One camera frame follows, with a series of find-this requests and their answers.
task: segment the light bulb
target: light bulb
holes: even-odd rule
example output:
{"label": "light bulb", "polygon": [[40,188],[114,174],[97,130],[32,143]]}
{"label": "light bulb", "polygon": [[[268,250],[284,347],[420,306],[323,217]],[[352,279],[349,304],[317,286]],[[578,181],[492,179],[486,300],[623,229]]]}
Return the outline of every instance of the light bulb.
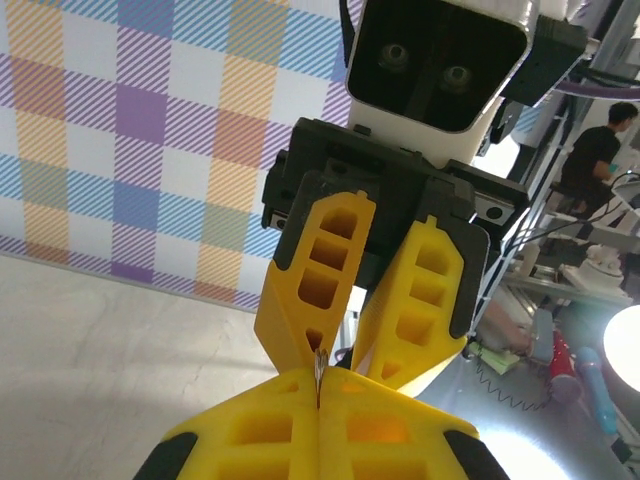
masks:
{"label": "light bulb", "polygon": [[640,305],[616,314],[604,331],[604,353],[611,368],[625,383],[640,392],[639,340]]}

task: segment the plaid backdrop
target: plaid backdrop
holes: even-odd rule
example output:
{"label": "plaid backdrop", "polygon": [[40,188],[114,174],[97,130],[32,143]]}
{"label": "plaid backdrop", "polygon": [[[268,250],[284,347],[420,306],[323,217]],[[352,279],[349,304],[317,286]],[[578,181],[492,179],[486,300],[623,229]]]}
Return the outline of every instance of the plaid backdrop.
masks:
{"label": "plaid backdrop", "polygon": [[255,308],[266,172],[347,119],[338,0],[0,6],[0,252]]}

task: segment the green object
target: green object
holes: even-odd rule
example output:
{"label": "green object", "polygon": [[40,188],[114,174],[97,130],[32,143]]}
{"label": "green object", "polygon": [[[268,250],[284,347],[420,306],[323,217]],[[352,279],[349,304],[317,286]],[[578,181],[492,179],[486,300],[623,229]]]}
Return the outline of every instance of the green object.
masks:
{"label": "green object", "polygon": [[520,361],[520,357],[511,352],[495,352],[486,347],[481,347],[478,343],[469,345],[469,350],[493,368],[498,375],[504,375]]}

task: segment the man's arm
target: man's arm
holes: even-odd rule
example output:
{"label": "man's arm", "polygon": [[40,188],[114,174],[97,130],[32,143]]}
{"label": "man's arm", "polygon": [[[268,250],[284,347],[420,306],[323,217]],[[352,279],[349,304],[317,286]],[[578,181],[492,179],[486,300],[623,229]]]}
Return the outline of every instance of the man's arm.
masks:
{"label": "man's arm", "polygon": [[603,162],[602,160],[598,160],[596,162],[596,166],[593,167],[593,176],[600,180],[611,180],[613,174],[609,170],[610,165],[607,162]]}

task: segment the blue object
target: blue object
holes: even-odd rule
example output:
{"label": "blue object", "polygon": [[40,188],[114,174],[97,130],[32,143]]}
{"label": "blue object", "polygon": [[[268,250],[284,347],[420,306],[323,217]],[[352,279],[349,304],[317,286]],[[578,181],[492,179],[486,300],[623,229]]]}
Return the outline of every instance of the blue object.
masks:
{"label": "blue object", "polygon": [[582,377],[589,397],[593,415],[600,427],[607,435],[614,435],[618,431],[616,425],[616,410],[609,396],[609,390],[602,376],[602,360],[595,350],[582,347],[576,352],[576,369]]}

